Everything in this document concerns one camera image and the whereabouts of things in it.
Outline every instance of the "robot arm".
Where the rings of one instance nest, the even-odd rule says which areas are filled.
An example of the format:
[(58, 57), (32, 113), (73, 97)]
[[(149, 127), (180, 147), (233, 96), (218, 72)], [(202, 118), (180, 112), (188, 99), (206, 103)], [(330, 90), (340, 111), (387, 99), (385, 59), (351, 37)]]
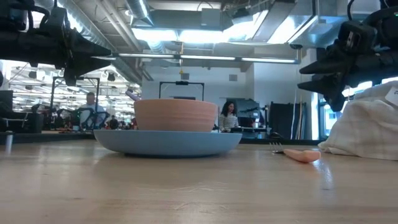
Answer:
[(344, 22), (338, 38), (326, 48), (326, 57), (300, 70), (301, 74), (323, 76), (298, 87), (321, 93), (333, 111), (340, 111), (346, 85), (354, 88), (364, 81), (379, 83), (397, 76), (398, 2), (389, 3), (388, 8), (372, 13), (363, 22)]
[[(0, 58), (29, 62), (33, 67), (46, 63), (64, 68), (66, 84), (74, 86), (79, 76), (110, 65), (93, 57), (107, 56), (111, 51), (71, 29), (67, 10), (54, 3), (48, 12), (34, 6), (33, 0), (0, 1)], [(32, 11), (44, 14), (38, 29), (33, 28)], [(29, 29), (24, 32), (27, 18)]]

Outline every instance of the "wooden table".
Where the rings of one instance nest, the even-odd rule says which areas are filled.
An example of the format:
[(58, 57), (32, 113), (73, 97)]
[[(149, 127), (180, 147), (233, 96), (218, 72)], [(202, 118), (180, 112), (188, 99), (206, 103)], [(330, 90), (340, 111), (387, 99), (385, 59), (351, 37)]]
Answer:
[(398, 223), (398, 163), (267, 146), (201, 159), (124, 157), (95, 141), (0, 147), (1, 224)]

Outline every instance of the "fork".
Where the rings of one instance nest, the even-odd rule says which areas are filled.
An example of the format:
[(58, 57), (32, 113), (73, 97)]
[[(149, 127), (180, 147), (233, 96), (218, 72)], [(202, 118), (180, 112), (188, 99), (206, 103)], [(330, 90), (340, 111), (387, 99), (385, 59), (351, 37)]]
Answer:
[(321, 158), (321, 153), (319, 151), (313, 150), (296, 150), (296, 149), (284, 149), (280, 142), (270, 142), (269, 143), (272, 153), (275, 154), (285, 154), (287, 157), (294, 159), (299, 162), (314, 162)]

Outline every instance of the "blue plate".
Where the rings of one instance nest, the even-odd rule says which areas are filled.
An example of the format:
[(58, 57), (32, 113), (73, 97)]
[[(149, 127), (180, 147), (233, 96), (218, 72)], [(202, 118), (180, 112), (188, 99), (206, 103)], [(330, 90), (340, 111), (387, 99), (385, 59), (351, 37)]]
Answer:
[(228, 152), (242, 134), (185, 131), (94, 130), (105, 148), (127, 154), (157, 157), (198, 157)]

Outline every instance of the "woman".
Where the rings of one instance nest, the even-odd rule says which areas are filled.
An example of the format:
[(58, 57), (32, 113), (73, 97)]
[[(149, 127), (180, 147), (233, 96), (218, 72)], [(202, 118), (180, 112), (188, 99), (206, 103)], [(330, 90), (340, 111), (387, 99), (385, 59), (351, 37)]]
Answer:
[(220, 114), (219, 123), (220, 131), (224, 133), (231, 132), (231, 128), (239, 126), (238, 118), (236, 117), (236, 109), (233, 102), (227, 101), (224, 104), (223, 110)]

